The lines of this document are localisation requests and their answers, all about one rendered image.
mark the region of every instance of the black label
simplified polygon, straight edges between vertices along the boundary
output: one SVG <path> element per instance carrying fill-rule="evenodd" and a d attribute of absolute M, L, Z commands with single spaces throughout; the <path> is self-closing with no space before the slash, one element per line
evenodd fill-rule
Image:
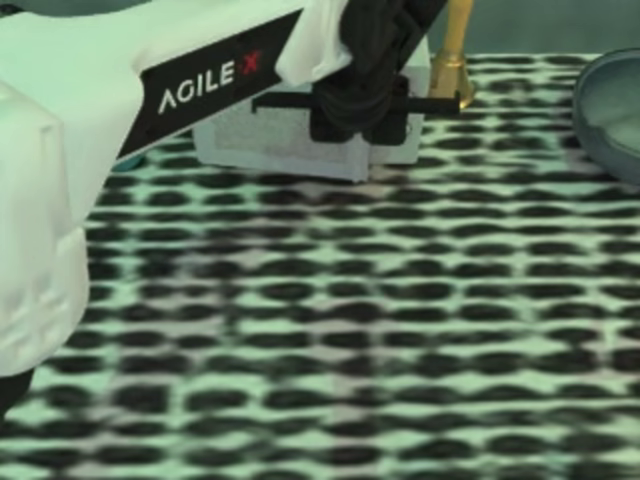
<path fill-rule="evenodd" d="M 144 103 L 118 158 L 280 83 L 275 66 L 300 13 L 145 70 Z"/>

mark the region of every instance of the robotic arm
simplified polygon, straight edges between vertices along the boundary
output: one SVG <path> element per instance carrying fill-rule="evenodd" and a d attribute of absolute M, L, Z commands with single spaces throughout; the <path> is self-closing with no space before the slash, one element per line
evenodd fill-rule
<path fill-rule="evenodd" d="M 377 51 L 397 54 L 386 59 L 395 71 L 444 3 L 154 0 L 90 17 L 0 18 L 0 377 L 51 356 L 82 318 L 83 222 L 116 159 L 283 79 L 335 98 L 385 65 Z M 377 14 L 380 28 L 346 35 L 341 18 L 358 12 Z M 383 35 L 363 43 L 371 31 Z"/>

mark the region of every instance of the agile-x logo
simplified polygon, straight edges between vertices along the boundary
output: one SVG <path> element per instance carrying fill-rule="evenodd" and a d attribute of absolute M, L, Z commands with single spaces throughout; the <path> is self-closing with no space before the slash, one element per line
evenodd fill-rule
<path fill-rule="evenodd" d="M 220 88 L 231 85 L 235 80 L 236 62 L 231 60 L 223 64 L 219 70 L 209 69 L 199 73 L 196 78 L 184 80 L 177 88 L 167 88 L 162 95 L 162 102 L 158 107 L 158 114 L 163 115 L 169 110 L 175 110 L 196 98 L 213 93 Z"/>

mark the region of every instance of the golden candlestick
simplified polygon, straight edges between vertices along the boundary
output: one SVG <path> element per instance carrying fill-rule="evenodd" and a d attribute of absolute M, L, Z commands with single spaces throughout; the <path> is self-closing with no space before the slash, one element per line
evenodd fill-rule
<path fill-rule="evenodd" d="M 454 98 L 459 92 L 460 108 L 466 108 L 475 94 L 464 55 L 464 40 L 473 0 L 449 0 L 448 10 L 444 44 L 431 63 L 429 97 Z"/>

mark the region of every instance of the white plastic casing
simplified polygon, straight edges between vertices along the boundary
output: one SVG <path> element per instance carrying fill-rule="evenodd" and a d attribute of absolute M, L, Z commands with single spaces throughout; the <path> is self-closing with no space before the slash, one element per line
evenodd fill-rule
<path fill-rule="evenodd" d="M 306 4 L 154 0 L 90 17 L 2 19 L 0 377 L 51 356 L 82 318 L 83 222 L 142 106 L 139 73 Z M 307 36 L 306 52 L 322 42 Z"/>

